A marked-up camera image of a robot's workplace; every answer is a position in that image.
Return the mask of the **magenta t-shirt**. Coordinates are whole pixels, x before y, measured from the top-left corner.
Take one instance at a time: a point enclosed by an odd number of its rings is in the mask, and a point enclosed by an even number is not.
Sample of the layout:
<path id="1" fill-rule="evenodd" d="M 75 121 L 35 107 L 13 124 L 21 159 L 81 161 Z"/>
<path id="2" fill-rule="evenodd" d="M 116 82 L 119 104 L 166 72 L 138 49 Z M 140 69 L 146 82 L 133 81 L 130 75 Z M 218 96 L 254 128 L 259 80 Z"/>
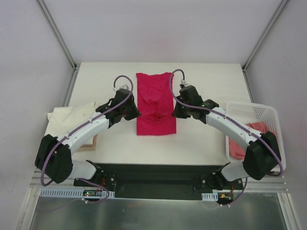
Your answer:
<path id="1" fill-rule="evenodd" d="M 177 132 L 170 72 L 148 75 L 136 73 L 137 107 L 141 116 L 137 118 L 138 136 L 165 136 Z"/>

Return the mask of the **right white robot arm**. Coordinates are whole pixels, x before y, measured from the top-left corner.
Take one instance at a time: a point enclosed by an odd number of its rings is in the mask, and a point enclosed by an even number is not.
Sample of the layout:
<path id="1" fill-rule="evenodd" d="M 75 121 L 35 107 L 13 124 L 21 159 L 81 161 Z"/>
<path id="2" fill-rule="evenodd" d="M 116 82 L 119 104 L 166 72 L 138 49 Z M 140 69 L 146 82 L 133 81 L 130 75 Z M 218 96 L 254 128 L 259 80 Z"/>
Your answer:
<path id="1" fill-rule="evenodd" d="M 239 178 L 251 177 L 261 180 L 271 174 L 275 167 L 282 175 L 284 167 L 276 136 L 267 131 L 262 133 L 231 118 L 216 102 L 204 101 L 192 85 L 181 84 L 179 96 L 174 97 L 176 106 L 173 116 L 187 119 L 193 117 L 232 139 L 244 151 L 242 161 L 228 163 L 222 167 L 216 176 L 216 184 L 221 189 L 227 189 L 233 181 Z"/>

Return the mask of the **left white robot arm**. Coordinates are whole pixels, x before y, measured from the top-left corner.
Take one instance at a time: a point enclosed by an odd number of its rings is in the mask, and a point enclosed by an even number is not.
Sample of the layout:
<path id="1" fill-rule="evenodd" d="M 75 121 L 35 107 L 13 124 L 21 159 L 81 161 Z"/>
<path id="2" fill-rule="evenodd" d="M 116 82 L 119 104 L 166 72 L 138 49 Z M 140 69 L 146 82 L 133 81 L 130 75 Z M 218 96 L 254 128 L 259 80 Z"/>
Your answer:
<path id="1" fill-rule="evenodd" d="M 90 160 L 73 160 L 73 154 L 89 139 L 108 130 L 121 119 L 130 121 L 140 115 L 132 91 L 120 88 L 114 98 L 99 106 L 78 127 L 55 137 L 45 135 L 35 159 L 35 166 L 41 171 L 41 184 L 48 185 L 43 179 L 48 176 L 57 184 L 72 177 L 83 180 L 90 186 L 100 186 L 103 180 L 101 167 Z"/>

